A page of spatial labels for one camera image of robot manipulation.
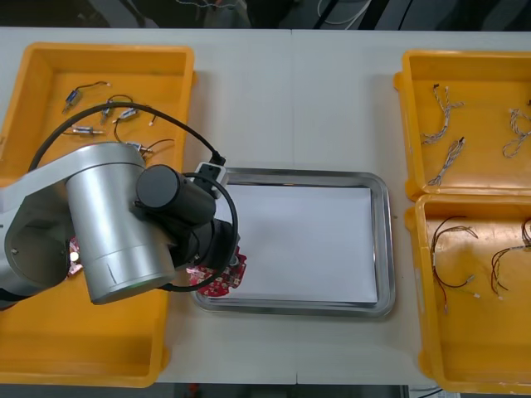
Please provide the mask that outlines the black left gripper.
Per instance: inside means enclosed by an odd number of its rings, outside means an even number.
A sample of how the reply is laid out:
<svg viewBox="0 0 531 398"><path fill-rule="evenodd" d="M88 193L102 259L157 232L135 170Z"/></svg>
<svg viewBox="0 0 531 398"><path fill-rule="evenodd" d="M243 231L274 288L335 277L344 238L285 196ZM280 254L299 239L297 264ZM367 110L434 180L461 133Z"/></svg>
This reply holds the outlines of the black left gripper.
<svg viewBox="0 0 531 398"><path fill-rule="evenodd" d="M192 243L197 247L193 264L212 270L229 265L236 253L233 226L227 221L213 220L192 232Z"/></svg>

